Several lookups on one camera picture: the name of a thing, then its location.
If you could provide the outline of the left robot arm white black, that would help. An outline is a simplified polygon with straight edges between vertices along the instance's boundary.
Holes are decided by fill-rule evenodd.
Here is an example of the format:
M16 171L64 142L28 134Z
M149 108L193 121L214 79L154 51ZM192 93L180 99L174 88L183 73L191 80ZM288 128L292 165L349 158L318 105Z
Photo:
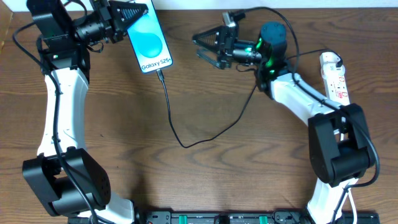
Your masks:
M85 144L85 98L90 55L96 44L123 40L148 7L143 3L92 1L93 12L72 19L60 0L28 0L39 28L39 64L47 87L44 134L37 155L22 174L53 216L69 223L145 223L131 200L111 190L106 171Z

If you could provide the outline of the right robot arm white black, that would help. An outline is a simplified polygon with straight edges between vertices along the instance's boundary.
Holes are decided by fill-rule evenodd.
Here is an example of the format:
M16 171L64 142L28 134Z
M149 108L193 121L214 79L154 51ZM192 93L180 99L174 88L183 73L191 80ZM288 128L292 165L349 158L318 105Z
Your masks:
M217 68L231 62L255 65L258 89L284 105L308 128L308 146L317 182L303 222L338 223L351 189L373 184L380 161L362 108L322 95L289 67L285 57L288 24L266 22L255 42L239 40L237 22L195 34L197 54Z

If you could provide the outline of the blue Galaxy smartphone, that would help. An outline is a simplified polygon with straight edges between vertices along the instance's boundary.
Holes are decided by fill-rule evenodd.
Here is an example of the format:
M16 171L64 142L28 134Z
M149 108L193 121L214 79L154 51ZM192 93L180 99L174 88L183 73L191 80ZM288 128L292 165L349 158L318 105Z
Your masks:
M173 64L157 13L151 0L131 1L145 4L147 13L138 19L128 30L139 68L142 73L150 73Z

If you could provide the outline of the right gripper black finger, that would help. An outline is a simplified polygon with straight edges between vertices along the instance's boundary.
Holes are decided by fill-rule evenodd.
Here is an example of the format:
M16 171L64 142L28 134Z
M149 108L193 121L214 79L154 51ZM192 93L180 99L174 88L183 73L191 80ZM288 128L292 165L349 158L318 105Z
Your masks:
M202 58L203 60L207 61L208 63L210 63L212 66L216 67L216 68L221 68L221 63L215 59L212 59L209 55L208 55L208 50L206 49L198 49L197 50L197 56L199 58Z
M193 35L192 41L194 44L211 52L217 52L220 49L220 35L223 31L224 26L218 26L208 31Z

